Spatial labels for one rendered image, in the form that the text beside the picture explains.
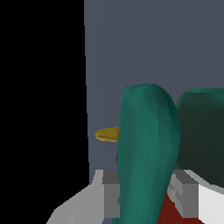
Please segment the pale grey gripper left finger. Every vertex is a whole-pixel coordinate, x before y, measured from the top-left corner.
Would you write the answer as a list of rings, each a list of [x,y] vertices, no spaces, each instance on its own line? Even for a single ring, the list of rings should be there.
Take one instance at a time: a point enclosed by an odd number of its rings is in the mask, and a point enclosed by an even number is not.
[[[91,185],[56,208],[46,224],[102,224],[120,217],[118,171],[96,170]]]

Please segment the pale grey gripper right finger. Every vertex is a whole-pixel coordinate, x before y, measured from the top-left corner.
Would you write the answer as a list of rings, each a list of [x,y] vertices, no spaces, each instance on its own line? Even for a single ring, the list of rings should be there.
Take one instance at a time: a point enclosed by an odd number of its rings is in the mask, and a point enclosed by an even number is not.
[[[224,224],[224,188],[210,185],[193,171],[174,170],[167,194],[182,218]]]

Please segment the teal green toy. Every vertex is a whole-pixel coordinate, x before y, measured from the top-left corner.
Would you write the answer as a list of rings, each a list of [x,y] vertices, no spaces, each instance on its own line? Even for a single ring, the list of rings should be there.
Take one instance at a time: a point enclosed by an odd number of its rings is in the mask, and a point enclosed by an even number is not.
[[[174,170],[224,188],[224,88],[193,88],[174,101],[156,84],[126,87],[119,126],[95,136],[118,144],[120,217],[112,224],[204,224],[182,218],[167,188]]]

